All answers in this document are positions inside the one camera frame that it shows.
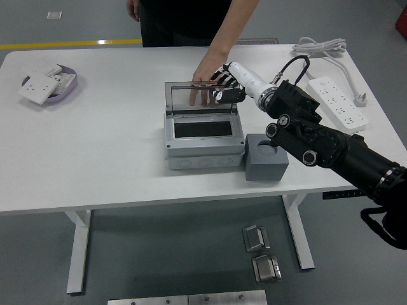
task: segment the gray cube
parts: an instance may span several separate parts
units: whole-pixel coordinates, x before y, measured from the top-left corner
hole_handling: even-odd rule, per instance
[[[287,152],[262,133],[246,135],[243,161],[247,181],[281,180],[288,166]]]

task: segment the white cable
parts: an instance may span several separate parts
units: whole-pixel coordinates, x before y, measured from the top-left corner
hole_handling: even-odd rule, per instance
[[[344,39],[338,38],[330,41],[326,41],[324,43],[317,43],[314,41],[312,38],[309,37],[302,37],[299,40],[298,44],[295,44],[293,46],[293,50],[296,53],[300,54],[306,54],[308,57],[321,57],[325,60],[328,60],[332,64],[337,65],[339,68],[341,68],[348,81],[350,88],[352,89],[352,92],[354,94],[354,103],[358,107],[364,107],[366,106],[366,94],[359,92],[352,80],[352,77],[346,68],[345,65],[343,65],[339,60],[335,59],[332,55],[337,55],[339,53],[344,53],[346,51],[346,42]],[[314,77],[307,71],[307,75],[310,79],[313,79]]]

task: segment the robotic arm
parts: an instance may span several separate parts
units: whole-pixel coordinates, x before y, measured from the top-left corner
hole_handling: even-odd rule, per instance
[[[407,250],[407,169],[372,151],[360,135],[347,135],[319,124],[322,118],[315,111],[319,103],[296,86],[308,66],[294,85],[288,81],[276,85],[285,68],[298,58],[304,57],[292,59],[271,83],[239,63],[223,65],[212,79],[223,75],[219,82],[237,82],[240,87],[214,90],[212,94],[219,103],[252,97],[257,107],[277,120],[266,128],[273,146],[281,146],[306,166],[330,168],[353,184],[380,206],[364,209],[363,221],[393,247]],[[386,213],[383,227],[369,216],[382,213]]]

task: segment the gray electrical box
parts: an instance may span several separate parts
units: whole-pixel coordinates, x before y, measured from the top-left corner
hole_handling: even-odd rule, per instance
[[[229,87],[165,83],[165,159],[171,170],[241,163],[245,142],[237,104],[218,104],[212,98],[214,89]]]

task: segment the transparent lid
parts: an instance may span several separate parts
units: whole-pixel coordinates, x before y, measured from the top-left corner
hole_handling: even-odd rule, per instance
[[[219,104],[212,96],[213,90],[230,88],[233,87],[208,81],[165,83],[167,114],[232,112],[236,104]]]

